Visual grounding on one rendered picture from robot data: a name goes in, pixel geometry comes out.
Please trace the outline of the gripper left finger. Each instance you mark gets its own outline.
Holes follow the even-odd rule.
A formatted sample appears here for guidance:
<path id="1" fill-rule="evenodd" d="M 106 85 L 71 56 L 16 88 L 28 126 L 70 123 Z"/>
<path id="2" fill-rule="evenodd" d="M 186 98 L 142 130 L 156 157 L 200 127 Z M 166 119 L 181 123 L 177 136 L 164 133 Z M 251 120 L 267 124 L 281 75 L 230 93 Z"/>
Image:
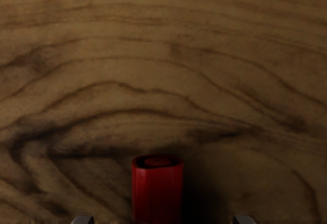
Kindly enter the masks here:
<path id="1" fill-rule="evenodd" d="M 92 215 L 78 215 L 71 224 L 95 224 L 95 219 Z"/>

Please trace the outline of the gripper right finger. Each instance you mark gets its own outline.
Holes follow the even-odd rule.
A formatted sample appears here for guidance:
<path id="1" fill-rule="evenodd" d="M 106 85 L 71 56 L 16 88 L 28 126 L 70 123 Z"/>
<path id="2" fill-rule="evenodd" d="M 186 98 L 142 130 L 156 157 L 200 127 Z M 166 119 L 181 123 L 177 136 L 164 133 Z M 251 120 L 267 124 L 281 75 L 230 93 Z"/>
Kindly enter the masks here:
<path id="1" fill-rule="evenodd" d="M 232 217 L 232 224 L 255 224 L 255 221 L 250 216 L 234 215 Z"/>

